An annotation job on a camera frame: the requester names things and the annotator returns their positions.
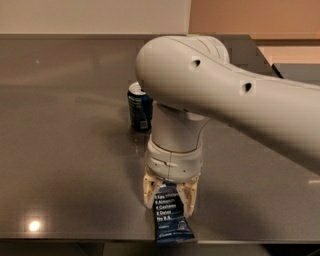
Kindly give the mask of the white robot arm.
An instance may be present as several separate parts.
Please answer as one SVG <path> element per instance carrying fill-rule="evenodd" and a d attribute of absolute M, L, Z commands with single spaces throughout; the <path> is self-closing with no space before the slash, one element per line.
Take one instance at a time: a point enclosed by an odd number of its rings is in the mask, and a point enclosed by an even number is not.
<path fill-rule="evenodd" d="M 166 182 L 176 184 L 185 216 L 194 211 L 202 169 L 202 134 L 211 118 L 290 160 L 320 169 L 320 87 L 252 73 L 231 64 L 210 36 L 162 36 L 147 42 L 136 78 L 153 99 L 145 153 L 144 204 Z"/>

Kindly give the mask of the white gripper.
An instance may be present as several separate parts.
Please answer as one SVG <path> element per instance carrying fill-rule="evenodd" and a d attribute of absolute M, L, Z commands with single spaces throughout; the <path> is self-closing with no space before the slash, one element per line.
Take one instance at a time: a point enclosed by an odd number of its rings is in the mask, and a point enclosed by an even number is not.
<path fill-rule="evenodd" d="M 144 205 L 148 209 L 153 207 L 155 195 L 163 179 L 179 182 L 177 191 L 183 204 L 183 215 L 185 218 L 191 217 L 197 198 L 199 174 L 203 166 L 202 147 L 191 152 L 175 153 L 161 149 L 152 140 L 149 140 L 145 162 L 147 166 L 145 166 L 143 177 Z"/>

